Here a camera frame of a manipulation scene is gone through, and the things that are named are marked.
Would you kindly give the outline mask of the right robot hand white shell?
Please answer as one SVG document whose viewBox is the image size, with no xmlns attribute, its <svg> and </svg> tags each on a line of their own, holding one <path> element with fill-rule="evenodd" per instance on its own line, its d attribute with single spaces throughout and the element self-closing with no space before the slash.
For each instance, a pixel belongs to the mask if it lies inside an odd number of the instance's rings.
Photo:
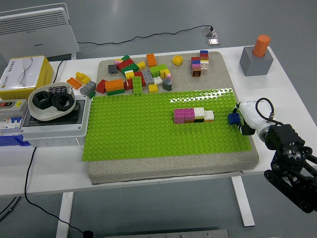
<svg viewBox="0 0 317 238">
<path fill-rule="evenodd" d="M 233 113 L 237 111 L 240 112 L 243 119 L 243 124 L 237 124 L 241 134 L 253 135 L 257 133 L 258 137 L 264 141 L 264 136 L 267 134 L 272 123 L 261 117 L 256 111 L 256 101 L 237 103 L 233 109 Z"/>
</svg>

